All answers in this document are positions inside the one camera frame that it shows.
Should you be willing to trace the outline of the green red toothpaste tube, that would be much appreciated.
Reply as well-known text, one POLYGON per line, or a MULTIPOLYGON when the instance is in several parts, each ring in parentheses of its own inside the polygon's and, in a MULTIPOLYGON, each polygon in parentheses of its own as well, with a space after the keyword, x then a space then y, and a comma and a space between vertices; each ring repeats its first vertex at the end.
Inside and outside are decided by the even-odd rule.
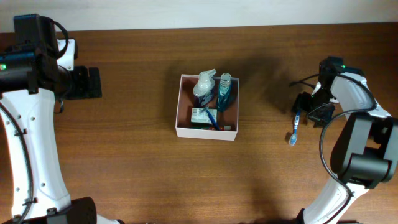
POLYGON ((231 126, 207 126, 207 127, 192 127, 192 129, 210 130, 210 131, 231 131, 231 126))

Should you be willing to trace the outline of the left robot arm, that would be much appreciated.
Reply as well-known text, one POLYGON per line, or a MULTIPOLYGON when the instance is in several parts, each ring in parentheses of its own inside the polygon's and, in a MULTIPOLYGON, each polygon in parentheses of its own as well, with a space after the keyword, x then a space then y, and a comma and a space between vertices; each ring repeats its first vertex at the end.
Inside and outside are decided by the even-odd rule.
POLYGON ((58 159, 54 116, 65 100, 100 98, 100 71, 76 66, 78 46, 39 14, 14 17, 16 43, 1 54, 1 120, 13 179, 11 223, 108 223, 90 197, 72 199, 58 159))

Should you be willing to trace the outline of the teal mouthwash bottle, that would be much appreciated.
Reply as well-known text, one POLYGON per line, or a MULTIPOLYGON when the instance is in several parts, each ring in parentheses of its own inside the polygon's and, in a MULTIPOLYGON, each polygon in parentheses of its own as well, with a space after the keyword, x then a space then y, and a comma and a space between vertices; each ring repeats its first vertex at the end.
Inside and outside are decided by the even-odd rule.
POLYGON ((233 88, 233 78, 229 73, 224 73, 220 77, 220 83, 218 85, 218 97, 217 97, 217 110, 224 112, 228 109, 231 104, 232 97, 231 91, 233 88))

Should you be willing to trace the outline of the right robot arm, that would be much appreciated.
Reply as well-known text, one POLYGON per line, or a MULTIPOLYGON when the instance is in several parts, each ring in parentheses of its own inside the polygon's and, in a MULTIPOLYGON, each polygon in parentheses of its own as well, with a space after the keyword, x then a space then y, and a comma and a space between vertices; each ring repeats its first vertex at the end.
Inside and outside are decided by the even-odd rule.
POLYGON ((295 223, 340 223, 362 195, 390 181, 397 167, 397 119, 377 102, 362 70, 329 56, 319 63, 312 93, 292 107, 297 141, 300 115, 321 127, 319 155, 330 176, 317 199, 301 209, 295 223))

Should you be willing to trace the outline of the blue white toothbrush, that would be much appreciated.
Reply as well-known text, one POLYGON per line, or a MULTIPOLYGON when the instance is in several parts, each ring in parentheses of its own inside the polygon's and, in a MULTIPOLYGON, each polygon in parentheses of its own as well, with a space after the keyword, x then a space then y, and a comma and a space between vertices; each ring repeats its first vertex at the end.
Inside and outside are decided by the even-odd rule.
POLYGON ((293 133, 289 139, 290 146, 294 146, 295 143, 297 142, 297 132, 298 132, 299 123, 300 123, 300 111, 297 111, 295 118, 294 118, 293 133))

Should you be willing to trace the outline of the blue disposable razor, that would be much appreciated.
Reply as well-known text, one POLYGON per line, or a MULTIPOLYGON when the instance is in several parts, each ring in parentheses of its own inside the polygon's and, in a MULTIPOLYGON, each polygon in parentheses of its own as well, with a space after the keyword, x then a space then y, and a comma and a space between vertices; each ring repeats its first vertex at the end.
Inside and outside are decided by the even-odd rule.
POLYGON ((217 131, 220 131, 220 127, 218 126, 218 123, 215 121, 213 115, 211 114, 209 107, 204 107, 201 109, 200 113, 206 113, 208 115, 208 118, 210 119, 212 125, 215 127, 217 131))

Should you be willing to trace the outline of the green white soap box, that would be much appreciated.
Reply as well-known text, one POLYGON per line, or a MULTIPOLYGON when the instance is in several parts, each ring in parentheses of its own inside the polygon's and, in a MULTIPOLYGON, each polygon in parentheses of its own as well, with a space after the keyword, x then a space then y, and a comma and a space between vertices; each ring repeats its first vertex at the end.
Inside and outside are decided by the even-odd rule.
MULTIPOLYGON (((200 113, 202 108, 192 108, 191 119, 190 122, 192 124, 209 124, 212 125, 208 115, 204 113, 200 113)), ((215 121, 217 122, 217 109, 209 108, 211 114, 213 115, 215 121)))

